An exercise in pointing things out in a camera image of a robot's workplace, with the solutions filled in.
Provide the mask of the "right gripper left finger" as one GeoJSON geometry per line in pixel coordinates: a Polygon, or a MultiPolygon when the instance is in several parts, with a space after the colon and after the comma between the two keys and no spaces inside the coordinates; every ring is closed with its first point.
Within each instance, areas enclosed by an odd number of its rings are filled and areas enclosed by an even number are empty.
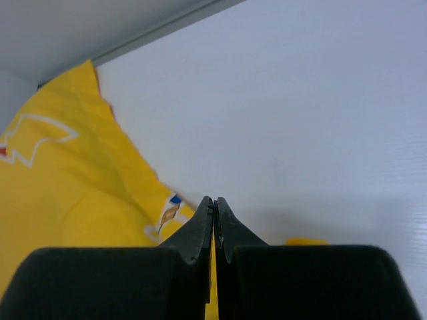
{"type": "Polygon", "coordinates": [[[2,319],[203,319],[214,204],[156,247],[45,247],[1,298],[2,319]]]}

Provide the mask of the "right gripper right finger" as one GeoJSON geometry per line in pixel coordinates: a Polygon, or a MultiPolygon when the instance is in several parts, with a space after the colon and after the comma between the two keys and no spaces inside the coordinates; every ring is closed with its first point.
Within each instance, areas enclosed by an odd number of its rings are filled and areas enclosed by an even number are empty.
{"type": "Polygon", "coordinates": [[[220,319],[419,319],[391,255],[369,245],[268,245],[213,203],[220,319]]]}

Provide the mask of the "yellow pillowcase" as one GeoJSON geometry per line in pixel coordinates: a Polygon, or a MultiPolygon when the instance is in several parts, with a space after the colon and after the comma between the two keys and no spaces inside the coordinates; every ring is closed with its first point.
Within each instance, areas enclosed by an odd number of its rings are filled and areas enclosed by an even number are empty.
{"type": "MultiPolygon", "coordinates": [[[[194,213],[121,131],[85,63],[36,93],[1,136],[1,298],[37,249],[156,247],[194,213]]],[[[210,285],[205,317],[219,317],[210,285]]]]}

